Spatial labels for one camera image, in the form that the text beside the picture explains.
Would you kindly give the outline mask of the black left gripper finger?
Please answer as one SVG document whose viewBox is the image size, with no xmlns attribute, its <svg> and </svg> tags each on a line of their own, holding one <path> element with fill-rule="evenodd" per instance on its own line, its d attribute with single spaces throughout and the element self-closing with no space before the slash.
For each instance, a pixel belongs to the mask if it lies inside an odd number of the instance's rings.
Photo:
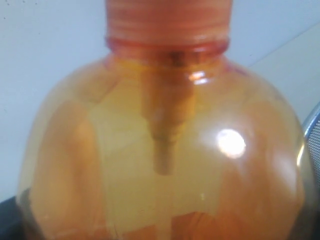
<svg viewBox="0 0 320 240">
<path fill-rule="evenodd" d="M 26 239 L 16 198 L 8 198 L 0 203 L 0 240 Z"/>
</svg>

